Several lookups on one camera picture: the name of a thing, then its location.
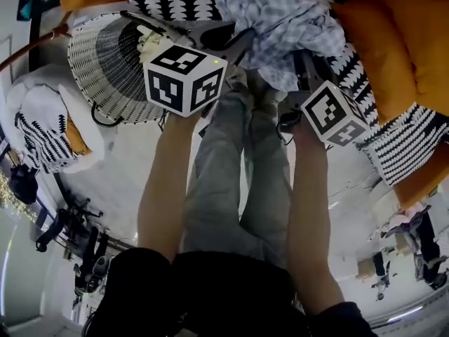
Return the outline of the orange sofa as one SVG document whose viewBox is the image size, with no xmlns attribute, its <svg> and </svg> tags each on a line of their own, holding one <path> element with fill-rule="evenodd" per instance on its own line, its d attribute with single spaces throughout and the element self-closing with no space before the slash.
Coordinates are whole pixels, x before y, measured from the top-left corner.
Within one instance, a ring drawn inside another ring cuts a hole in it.
<svg viewBox="0 0 449 337">
<path fill-rule="evenodd" d="M 103 5 L 129 0 L 60 0 L 62 7 L 66 11 L 76 11 L 89 6 Z M 344 2 L 329 3 L 332 7 L 333 3 L 343 4 Z M 174 21 L 171 22 L 205 22 L 212 20 L 196 20 L 196 21 Z M 435 157 L 430 159 L 430 162 L 417 171 L 411 173 L 408 177 L 395 185 L 391 185 L 396 193 L 396 196 L 403 208 L 408 208 L 415 202 L 419 201 L 435 187 L 438 186 L 447 176 L 449 176 L 449 147 L 440 147 L 437 149 Z"/>
</svg>

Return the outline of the light blue checked garment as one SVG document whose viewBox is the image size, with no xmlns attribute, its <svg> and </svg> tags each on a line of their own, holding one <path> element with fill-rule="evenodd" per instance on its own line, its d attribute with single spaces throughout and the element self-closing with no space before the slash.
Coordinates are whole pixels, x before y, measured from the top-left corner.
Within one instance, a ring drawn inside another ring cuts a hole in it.
<svg viewBox="0 0 449 337">
<path fill-rule="evenodd" d="M 344 30 L 322 0 L 215 0 L 215 5 L 237 33 L 255 32 L 239 67 L 257 70 L 278 91 L 298 89 L 294 51 L 322 57 L 343 53 Z"/>
</svg>

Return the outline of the white woven laundry basket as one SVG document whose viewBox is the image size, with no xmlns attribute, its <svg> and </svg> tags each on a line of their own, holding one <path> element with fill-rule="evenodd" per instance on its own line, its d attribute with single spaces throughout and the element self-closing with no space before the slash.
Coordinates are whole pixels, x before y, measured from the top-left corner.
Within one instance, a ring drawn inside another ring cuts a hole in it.
<svg viewBox="0 0 449 337">
<path fill-rule="evenodd" d="M 67 49 L 69 66 L 91 105 L 94 122 L 100 126 L 146 123 L 166 113 L 146 97 L 138 50 L 140 25 L 172 41 L 187 32 L 130 11 L 103 13 L 72 30 Z"/>
</svg>

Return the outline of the person's legs in grey trousers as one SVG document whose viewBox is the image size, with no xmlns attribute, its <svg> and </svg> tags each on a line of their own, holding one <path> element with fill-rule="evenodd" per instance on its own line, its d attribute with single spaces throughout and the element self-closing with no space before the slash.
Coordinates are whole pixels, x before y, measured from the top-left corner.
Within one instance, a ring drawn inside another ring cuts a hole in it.
<svg viewBox="0 0 449 337">
<path fill-rule="evenodd" d="M 235 69 L 196 153 L 183 252 L 236 253 L 285 267 L 290 165 L 278 136 L 285 93 L 256 70 Z"/>
</svg>

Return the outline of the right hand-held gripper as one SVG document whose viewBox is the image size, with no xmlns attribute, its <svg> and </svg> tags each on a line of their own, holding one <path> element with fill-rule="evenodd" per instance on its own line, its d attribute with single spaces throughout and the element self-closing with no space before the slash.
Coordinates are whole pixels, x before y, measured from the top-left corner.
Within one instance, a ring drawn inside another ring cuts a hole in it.
<svg viewBox="0 0 449 337">
<path fill-rule="evenodd" d="M 292 133 L 293 127 L 306 119 L 319 139 L 345 147 L 369 129 L 358 104 L 330 81 L 323 82 L 322 59 L 312 53 L 293 52 L 299 91 L 289 93 L 287 111 L 279 118 L 278 131 Z"/>
</svg>

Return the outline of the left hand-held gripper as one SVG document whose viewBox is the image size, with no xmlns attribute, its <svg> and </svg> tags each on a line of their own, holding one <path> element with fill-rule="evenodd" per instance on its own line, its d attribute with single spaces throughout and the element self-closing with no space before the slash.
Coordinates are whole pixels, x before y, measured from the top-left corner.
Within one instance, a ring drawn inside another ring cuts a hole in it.
<svg viewBox="0 0 449 337">
<path fill-rule="evenodd" d="M 255 38 L 246 29 L 233 39 L 234 22 L 213 22 L 188 32 L 143 63 L 147 99 L 182 117 L 217 100 L 228 63 L 240 63 Z"/>
</svg>

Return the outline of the white bag with striped cloth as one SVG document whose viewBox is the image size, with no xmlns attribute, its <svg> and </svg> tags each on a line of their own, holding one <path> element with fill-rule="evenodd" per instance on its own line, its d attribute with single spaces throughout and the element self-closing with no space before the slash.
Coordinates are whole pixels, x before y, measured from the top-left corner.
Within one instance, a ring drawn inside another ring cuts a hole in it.
<svg viewBox="0 0 449 337">
<path fill-rule="evenodd" d="M 77 173 L 105 157 L 91 107 L 65 66 L 47 65 L 17 79 L 0 98 L 0 123 L 23 161 L 43 173 Z"/>
</svg>

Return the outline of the black tripod stand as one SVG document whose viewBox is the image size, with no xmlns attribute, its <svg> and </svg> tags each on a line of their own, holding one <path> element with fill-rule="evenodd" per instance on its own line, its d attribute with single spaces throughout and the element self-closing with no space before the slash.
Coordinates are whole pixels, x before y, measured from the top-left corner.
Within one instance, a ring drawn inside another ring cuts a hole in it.
<svg viewBox="0 0 449 337">
<path fill-rule="evenodd" d="M 44 253 L 51 241 L 56 242 L 60 238 L 70 256 L 83 258 L 85 253 L 97 258 L 105 256 L 109 235 L 100 221 L 104 213 L 89 211 L 90 202 L 86 199 L 81 205 L 73 203 L 65 209 L 58 209 L 53 223 L 37 238 L 36 250 Z"/>
</svg>

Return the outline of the cardboard box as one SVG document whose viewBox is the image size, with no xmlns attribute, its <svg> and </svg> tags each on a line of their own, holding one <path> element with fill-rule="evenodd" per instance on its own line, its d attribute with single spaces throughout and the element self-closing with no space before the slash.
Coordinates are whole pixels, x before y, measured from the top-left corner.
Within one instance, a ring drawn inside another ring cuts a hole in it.
<svg viewBox="0 0 449 337">
<path fill-rule="evenodd" d="M 375 275 L 375 266 L 372 258 L 366 258 L 357 262 L 358 274 L 356 278 L 358 280 L 365 280 Z"/>
</svg>

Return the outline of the small orange cushion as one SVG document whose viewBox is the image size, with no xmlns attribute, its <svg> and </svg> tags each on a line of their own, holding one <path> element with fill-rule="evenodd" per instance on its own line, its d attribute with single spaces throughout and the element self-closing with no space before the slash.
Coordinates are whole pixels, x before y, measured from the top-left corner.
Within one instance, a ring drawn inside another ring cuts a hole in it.
<svg viewBox="0 0 449 337">
<path fill-rule="evenodd" d="M 380 0 L 333 3 L 332 10 L 361 60 L 379 124 L 397 118 L 413 105 L 417 91 L 410 56 L 391 12 Z"/>
</svg>

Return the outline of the person's right forearm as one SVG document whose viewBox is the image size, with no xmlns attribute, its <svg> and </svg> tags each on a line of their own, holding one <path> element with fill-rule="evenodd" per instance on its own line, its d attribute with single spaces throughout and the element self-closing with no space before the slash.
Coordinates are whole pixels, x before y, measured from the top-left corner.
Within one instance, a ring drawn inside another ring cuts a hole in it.
<svg viewBox="0 0 449 337">
<path fill-rule="evenodd" d="M 293 141 L 295 172 L 286 238 L 288 271 L 306 313 L 318 315 L 344 302 L 328 264 L 328 159 L 325 145 L 308 121 L 295 125 Z"/>
</svg>

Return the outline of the person's left forearm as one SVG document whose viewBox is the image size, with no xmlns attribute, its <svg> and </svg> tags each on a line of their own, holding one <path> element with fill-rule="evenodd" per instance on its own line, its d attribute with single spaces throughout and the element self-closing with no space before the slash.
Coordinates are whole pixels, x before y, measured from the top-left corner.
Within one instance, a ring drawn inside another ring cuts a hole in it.
<svg viewBox="0 0 449 337">
<path fill-rule="evenodd" d="M 138 209 L 138 246 L 170 262 L 181 241 L 192 136 L 200 118 L 200 112 L 168 116 Z"/>
</svg>

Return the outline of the black bag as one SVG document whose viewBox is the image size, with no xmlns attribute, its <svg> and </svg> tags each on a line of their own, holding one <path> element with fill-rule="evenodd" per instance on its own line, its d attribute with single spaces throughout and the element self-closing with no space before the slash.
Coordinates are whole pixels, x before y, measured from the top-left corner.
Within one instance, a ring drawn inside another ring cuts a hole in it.
<svg viewBox="0 0 449 337">
<path fill-rule="evenodd" d="M 8 186 L 14 196 L 26 205 L 33 204 L 36 201 L 38 190 L 37 173 L 37 169 L 29 168 L 26 164 L 17 165 L 11 169 Z"/>
</svg>

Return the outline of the person's torso in black shirt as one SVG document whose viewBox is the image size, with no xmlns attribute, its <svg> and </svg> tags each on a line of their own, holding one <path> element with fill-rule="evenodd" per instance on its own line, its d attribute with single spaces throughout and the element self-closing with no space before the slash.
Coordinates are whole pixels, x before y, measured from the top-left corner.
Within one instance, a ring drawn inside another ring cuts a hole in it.
<svg viewBox="0 0 449 337">
<path fill-rule="evenodd" d="M 129 249 L 111 262 L 86 337 L 377 337 L 355 303 L 308 317 L 294 295 L 289 274 L 261 260 Z"/>
</svg>

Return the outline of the glass window panel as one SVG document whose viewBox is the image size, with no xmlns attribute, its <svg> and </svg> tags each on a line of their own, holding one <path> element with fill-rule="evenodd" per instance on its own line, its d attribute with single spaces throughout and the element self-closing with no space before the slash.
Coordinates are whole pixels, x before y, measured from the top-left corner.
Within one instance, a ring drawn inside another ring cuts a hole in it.
<svg viewBox="0 0 449 337">
<path fill-rule="evenodd" d="M 26 205 L 14 196 L 9 185 L 9 177 L 0 169 L 0 209 L 3 209 L 15 220 L 25 218 L 35 223 L 41 213 L 42 207 L 36 201 Z"/>
</svg>

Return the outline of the wooden coat rack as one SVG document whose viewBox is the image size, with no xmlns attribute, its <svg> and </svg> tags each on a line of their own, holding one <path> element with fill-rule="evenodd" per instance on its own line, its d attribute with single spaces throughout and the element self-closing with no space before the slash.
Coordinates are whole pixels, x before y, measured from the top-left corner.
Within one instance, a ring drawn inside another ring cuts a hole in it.
<svg viewBox="0 0 449 337">
<path fill-rule="evenodd" d="M 59 37 L 71 38 L 72 35 L 69 33 L 69 26 L 67 21 L 71 16 L 72 11 L 68 11 L 64 14 L 63 19 L 61 19 L 59 25 L 54 27 L 47 34 L 39 37 L 38 39 L 28 43 L 26 46 L 22 47 L 18 51 L 16 51 L 13 55 L 10 55 L 0 64 L 0 72 L 4 71 L 7 67 L 12 65 L 16 60 L 24 56 L 26 53 L 29 53 L 32 49 L 36 48 L 39 45 L 42 45 L 44 42 L 57 39 Z"/>
</svg>

